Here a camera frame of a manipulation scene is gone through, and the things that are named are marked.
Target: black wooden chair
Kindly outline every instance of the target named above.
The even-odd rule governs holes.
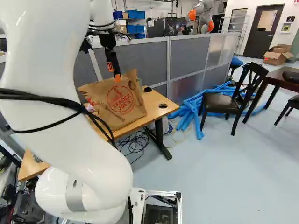
[[[252,82],[244,89],[240,90],[241,85],[247,76],[248,72],[252,74],[255,73],[255,76]],[[235,129],[237,127],[238,121],[242,114],[242,111],[246,108],[247,103],[249,102],[252,94],[255,92],[259,84],[262,82],[263,78],[268,74],[268,70],[263,66],[256,64],[254,62],[247,63],[243,66],[243,72],[241,74],[240,80],[236,83],[236,89],[232,96],[220,95],[218,93],[205,93],[203,95],[202,103],[199,109],[199,115],[204,110],[200,129],[202,130],[206,116],[208,112],[216,113],[225,113],[225,119],[229,119],[230,114],[235,114],[235,121],[232,128],[232,135],[235,135]]]
[[[291,111],[294,108],[299,110],[299,95],[294,96],[294,97],[292,97],[291,99],[288,100],[288,103],[286,104],[285,108],[281,112],[280,116],[275,121],[274,125],[276,126],[279,123],[279,121],[282,119],[282,117],[284,116],[284,114],[286,113],[286,111],[288,109],[289,109],[289,111],[286,113],[286,115],[285,115],[286,117],[289,116],[289,114],[291,113]]]

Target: blue stool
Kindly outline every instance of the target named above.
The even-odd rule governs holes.
[[[243,62],[234,56],[232,59],[232,62],[230,64],[230,67],[229,67],[229,69],[232,69],[232,71],[230,73],[229,78],[227,79],[227,82],[231,81],[233,79],[233,73],[234,73],[235,69],[241,67],[242,65],[243,65]]]

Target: wooden table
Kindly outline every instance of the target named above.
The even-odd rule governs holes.
[[[291,67],[282,67],[280,69],[271,71],[267,74],[267,76],[264,78],[264,80],[262,81],[262,84],[258,90],[258,92],[256,93],[256,97],[253,100],[247,114],[245,115],[245,118],[243,120],[243,123],[246,124],[248,118],[250,117],[252,111],[254,110],[254,108],[256,107],[258,101],[260,100],[261,96],[263,95],[263,92],[265,91],[265,89],[267,88],[268,84],[270,85],[274,85],[275,88],[273,90],[273,92],[271,93],[264,109],[268,109],[269,105],[271,104],[272,100],[274,99],[277,91],[279,90],[279,88],[284,88],[287,90],[291,90],[294,92],[299,92],[299,85],[298,84],[294,84],[294,83],[290,83],[285,81],[285,79],[283,78],[282,74],[284,71],[294,71],[294,72],[299,72],[299,69],[296,68],[291,68]]]
[[[119,138],[129,132],[132,132],[140,127],[150,124],[155,121],[156,124],[156,133],[154,134],[151,131],[148,131],[149,136],[156,143],[160,151],[165,155],[169,160],[171,159],[171,154],[167,148],[163,145],[163,127],[162,127],[162,117],[166,116],[179,108],[179,105],[173,103],[168,98],[162,96],[160,93],[152,90],[151,92],[143,92],[142,94],[147,115],[139,120],[113,132],[115,138]],[[159,108],[161,104],[166,104],[166,108]],[[90,124],[93,126],[97,134],[107,140],[104,134],[96,127],[94,123],[90,121]],[[29,180],[39,174],[42,174],[50,165],[42,162],[35,162],[31,151],[28,149],[25,152],[23,157],[23,162],[19,171],[18,179],[19,181]]]

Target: door window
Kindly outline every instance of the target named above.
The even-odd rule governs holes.
[[[261,18],[259,20],[257,30],[258,31],[271,31],[277,10],[262,11]]]

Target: wooden tabletop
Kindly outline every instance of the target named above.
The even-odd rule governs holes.
[[[125,134],[128,134],[129,132],[132,132],[140,127],[143,127],[151,123],[152,121],[158,120],[161,117],[166,116],[176,111],[179,108],[179,105],[173,103],[171,100],[162,96],[160,93],[154,90],[152,90],[151,92],[143,92],[142,97],[144,100],[147,115],[113,132],[115,138],[119,138]],[[159,108],[161,104],[166,104],[167,107],[161,109]],[[107,140],[104,134],[96,127],[94,123],[90,121],[90,124],[93,126],[94,130],[98,133],[100,137]],[[18,175],[18,180],[19,181],[29,180],[37,175],[40,175],[49,167],[50,165],[45,162],[42,163],[35,162],[31,151],[27,149],[23,157],[22,165]]]
[[[299,85],[295,83],[290,83],[283,78],[284,71],[294,71],[299,73],[299,69],[292,68],[292,67],[282,67],[280,69],[271,71],[266,76],[267,83],[271,85],[279,85],[284,89],[288,89],[294,92],[299,92]]]

